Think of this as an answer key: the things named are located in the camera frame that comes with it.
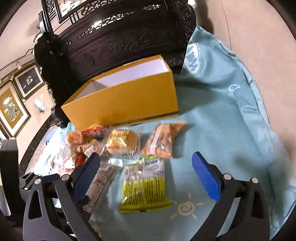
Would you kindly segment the white orange cake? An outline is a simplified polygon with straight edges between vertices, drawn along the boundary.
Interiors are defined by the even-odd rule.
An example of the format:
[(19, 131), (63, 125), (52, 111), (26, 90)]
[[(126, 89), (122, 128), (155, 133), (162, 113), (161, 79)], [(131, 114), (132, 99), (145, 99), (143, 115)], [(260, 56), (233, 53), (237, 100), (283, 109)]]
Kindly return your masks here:
[(69, 143), (63, 143), (53, 157), (53, 170), (64, 171), (74, 169), (77, 157), (76, 147)]

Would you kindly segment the clear bun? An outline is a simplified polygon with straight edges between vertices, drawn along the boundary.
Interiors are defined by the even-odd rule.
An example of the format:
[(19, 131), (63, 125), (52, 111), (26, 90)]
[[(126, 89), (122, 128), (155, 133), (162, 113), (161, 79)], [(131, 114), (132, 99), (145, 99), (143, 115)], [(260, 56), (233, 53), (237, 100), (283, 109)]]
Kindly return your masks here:
[(111, 155), (134, 155), (138, 152), (140, 138), (132, 130), (114, 128), (107, 135), (104, 148)]

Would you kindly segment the orange nut snack pack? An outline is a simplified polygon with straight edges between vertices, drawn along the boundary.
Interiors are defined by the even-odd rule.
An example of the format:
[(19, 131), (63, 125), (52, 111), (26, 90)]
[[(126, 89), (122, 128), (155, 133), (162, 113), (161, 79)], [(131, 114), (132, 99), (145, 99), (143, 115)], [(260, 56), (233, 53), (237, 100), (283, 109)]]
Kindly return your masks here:
[(173, 157), (173, 143), (185, 124), (186, 122), (182, 120), (176, 123), (161, 123), (157, 125), (142, 148), (141, 154), (171, 159)]

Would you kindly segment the long red snack bar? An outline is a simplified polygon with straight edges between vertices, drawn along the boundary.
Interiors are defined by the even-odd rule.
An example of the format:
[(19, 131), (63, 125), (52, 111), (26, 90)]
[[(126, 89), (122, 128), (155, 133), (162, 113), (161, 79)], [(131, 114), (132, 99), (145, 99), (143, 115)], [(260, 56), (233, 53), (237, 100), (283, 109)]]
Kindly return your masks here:
[(79, 153), (75, 159), (75, 168), (85, 163), (86, 156), (83, 153)]

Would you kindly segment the long brown snack bar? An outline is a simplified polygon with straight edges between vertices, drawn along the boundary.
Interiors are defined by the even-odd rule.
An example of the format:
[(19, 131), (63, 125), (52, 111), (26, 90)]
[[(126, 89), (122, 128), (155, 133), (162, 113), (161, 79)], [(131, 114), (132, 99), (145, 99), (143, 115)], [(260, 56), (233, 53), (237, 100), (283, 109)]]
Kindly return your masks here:
[(86, 196), (89, 200), (88, 203), (82, 207), (84, 211), (90, 214), (95, 205), (99, 205), (102, 202), (112, 181), (122, 168), (122, 159), (109, 158), (108, 160), (103, 160), (101, 162), (99, 170), (95, 174), (95, 177), (86, 192)]

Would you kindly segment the gold framed picture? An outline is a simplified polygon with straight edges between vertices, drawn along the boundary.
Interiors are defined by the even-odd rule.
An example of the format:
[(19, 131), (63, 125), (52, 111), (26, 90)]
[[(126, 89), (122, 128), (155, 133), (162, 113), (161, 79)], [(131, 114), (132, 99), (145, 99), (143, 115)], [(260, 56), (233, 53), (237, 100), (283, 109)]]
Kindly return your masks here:
[(31, 115), (11, 80), (1, 86), (0, 98), (1, 127), (10, 138), (15, 138)]

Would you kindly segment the tan wrapped pastry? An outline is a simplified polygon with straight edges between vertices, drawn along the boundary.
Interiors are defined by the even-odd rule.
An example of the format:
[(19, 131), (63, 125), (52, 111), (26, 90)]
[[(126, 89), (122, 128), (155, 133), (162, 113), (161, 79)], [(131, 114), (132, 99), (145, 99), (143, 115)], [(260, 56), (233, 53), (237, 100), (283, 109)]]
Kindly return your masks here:
[(97, 139), (91, 139), (89, 142), (81, 144), (77, 147), (78, 153), (84, 154), (86, 157), (90, 157), (93, 153), (101, 154), (103, 149), (102, 142)]

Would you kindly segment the orange puffed snack pack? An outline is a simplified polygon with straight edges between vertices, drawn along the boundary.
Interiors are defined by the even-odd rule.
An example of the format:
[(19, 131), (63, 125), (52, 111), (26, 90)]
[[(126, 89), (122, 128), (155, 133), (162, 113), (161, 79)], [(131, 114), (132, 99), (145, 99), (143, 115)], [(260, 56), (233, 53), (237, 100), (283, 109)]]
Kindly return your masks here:
[(108, 126), (101, 126), (98, 124), (92, 125), (85, 130), (76, 130), (67, 134), (68, 144), (82, 145), (95, 139), (102, 140), (108, 130)]

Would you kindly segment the yellow green snack pack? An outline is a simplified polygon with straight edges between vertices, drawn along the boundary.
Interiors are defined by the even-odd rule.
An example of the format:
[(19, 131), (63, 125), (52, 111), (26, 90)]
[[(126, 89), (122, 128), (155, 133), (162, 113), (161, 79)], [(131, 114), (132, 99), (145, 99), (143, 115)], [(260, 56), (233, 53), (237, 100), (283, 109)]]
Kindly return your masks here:
[(151, 212), (168, 208), (165, 160), (156, 156), (137, 159), (124, 168), (121, 213)]

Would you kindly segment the black framed picture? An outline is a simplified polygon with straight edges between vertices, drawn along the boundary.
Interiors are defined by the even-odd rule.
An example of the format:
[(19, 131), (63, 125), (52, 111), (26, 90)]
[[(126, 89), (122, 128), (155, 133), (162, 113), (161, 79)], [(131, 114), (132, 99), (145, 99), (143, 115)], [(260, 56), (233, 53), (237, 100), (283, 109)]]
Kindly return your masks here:
[(14, 83), (22, 99), (29, 98), (45, 84), (37, 65), (32, 65), (18, 73), (14, 77)]

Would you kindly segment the light blue patterned cloth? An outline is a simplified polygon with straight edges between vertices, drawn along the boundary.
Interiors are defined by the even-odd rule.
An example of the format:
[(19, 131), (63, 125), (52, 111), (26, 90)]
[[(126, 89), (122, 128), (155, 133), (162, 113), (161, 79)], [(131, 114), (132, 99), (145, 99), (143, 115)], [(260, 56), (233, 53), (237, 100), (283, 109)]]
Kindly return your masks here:
[(167, 164), (172, 206), (151, 213), (119, 213), (123, 178), (117, 177), (91, 223), (104, 240), (190, 240), (214, 206), (191, 164), (192, 154), (199, 151), (223, 173), (240, 180), (259, 179), (270, 236), (276, 237), (295, 209), (295, 175), (269, 125), (254, 78), (220, 40), (197, 27), (174, 80), (179, 120), (186, 125)]

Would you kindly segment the yellow cardboard box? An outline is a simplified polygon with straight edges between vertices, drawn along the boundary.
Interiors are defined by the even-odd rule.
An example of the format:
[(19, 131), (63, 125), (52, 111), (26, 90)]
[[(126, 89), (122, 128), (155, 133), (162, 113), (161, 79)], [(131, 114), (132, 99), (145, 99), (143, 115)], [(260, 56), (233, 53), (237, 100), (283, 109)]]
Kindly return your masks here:
[(78, 130), (93, 124), (136, 125), (179, 115), (173, 73), (161, 55), (91, 78), (61, 108)]

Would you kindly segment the dark carved wooden cabinet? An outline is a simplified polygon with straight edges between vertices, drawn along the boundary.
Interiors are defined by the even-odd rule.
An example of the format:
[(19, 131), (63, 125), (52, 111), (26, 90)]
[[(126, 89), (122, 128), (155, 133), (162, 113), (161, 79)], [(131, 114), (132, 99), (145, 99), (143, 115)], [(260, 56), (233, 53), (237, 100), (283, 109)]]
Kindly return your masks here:
[(33, 49), (52, 92), (51, 116), (64, 128), (62, 105), (87, 80), (123, 64), (161, 55), (179, 73), (197, 25), (187, 1), (85, 1), (62, 15), (60, 1), (42, 1), (41, 37)]

